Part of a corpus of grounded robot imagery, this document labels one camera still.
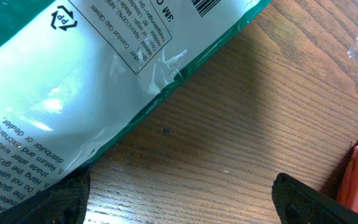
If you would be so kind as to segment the green packaged item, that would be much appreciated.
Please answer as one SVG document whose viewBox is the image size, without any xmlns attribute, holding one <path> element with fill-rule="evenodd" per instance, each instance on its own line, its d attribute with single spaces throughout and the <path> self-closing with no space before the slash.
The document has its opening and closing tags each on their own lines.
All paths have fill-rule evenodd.
<svg viewBox="0 0 358 224">
<path fill-rule="evenodd" d="M 265 0 L 0 0 L 0 213 L 84 168 Z"/>
</svg>

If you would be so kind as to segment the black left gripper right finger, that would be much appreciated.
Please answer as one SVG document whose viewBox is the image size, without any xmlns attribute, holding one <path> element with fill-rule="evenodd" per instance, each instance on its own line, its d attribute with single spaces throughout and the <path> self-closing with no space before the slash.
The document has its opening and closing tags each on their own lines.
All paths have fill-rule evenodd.
<svg viewBox="0 0 358 224">
<path fill-rule="evenodd" d="M 279 173 L 274 180 L 272 200 L 284 224 L 358 223 L 358 213 L 286 173 Z"/>
</svg>

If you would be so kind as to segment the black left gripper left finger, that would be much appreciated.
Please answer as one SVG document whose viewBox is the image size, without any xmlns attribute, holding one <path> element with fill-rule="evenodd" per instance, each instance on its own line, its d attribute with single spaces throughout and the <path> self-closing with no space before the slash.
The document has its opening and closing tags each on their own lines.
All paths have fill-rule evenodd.
<svg viewBox="0 0 358 224">
<path fill-rule="evenodd" d="M 0 224 L 83 223 L 89 194 L 89 172 L 76 170 L 49 189 L 0 213 Z"/>
</svg>

